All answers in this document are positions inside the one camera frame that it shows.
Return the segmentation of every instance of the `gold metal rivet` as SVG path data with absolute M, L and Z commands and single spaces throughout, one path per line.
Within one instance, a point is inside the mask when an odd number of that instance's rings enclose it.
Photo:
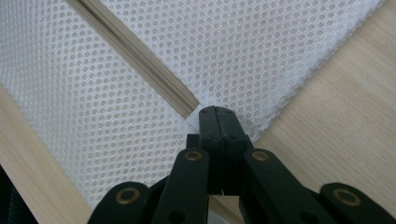
M 189 151 L 184 157 L 189 161 L 198 161 L 202 158 L 202 154 L 197 151 Z
M 270 156 L 268 156 L 267 153 L 261 152 L 261 151 L 255 151 L 251 154 L 251 156 L 256 160 L 256 161 L 267 161 L 270 159 Z
M 359 206 L 361 205 L 361 199 L 358 197 L 358 195 L 352 193 L 351 191 L 347 189 L 334 189 L 332 191 L 332 195 L 340 202 L 344 203 L 349 206 Z
M 120 190 L 116 195 L 116 201 L 119 204 L 128 204 L 136 201 L 140 196 L 140 191 L 137 188 L 125 188 Z

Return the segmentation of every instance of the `white mesh fabric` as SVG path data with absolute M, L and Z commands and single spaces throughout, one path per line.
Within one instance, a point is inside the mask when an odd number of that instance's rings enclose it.
M 4 1 L 0 24 L 0 83 L 91 207 L 168 175 L 188 124 L 74 9 Z
M 101 0 L 201 105 L 258 139 L 307 77 L 382 0 Z

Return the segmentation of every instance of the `wood grain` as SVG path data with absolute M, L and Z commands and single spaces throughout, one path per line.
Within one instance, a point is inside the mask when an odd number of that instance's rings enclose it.
M 87 223 L 91 208 L 2 87 L 0 164 L 39 223 Z
M 307 187 L 340 181 L 396 217 L 396 1 L 388 0 L 282 110 L 256 147 Z M 0 163 L 40 223 L 86 223 L 91 209 L 0 88 Z M 236 197 L 211 207 L 241 223 Z
M 306 187 L 343 182 L 396 217 L 396 1 L 335 52 L 255 146 L 273 151 Z M 242 222 L 237 198 L 212 200 Z

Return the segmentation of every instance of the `perforated fabric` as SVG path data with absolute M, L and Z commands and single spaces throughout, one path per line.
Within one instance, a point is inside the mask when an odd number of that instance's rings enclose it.
M 103 2 L 257 139 L 381 1 Z M 168 174 L 191 127 L 73 8 L 3 1 L 0 24 L 0 83 L 91 207 L 120 182 Z
M 192 130 L 74 9 L 5 1 L 0 24 L 1 85 L 91 207 L 168 175 Z
M 382 0 L 101 0 L 201 105 L 234 110 L 256 140 Z

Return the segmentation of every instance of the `mesh panel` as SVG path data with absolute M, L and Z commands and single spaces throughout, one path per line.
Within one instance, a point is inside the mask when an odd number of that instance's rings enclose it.
M 235 110 L 257 139 L 381 1 L 103 2 L 202 105 Z M 0 24 L 0 83 L 90 206 L 167 175 L 189 125 L 69 5 L 4 1 Z
M 202 105 L 234 110 L 256 140 L 382 1 L 102 2 Z
M 90 206 L 168 175 L 185 120 L 87 22 L 63 1 L 6 1 L 0 15 L 0 82 Z

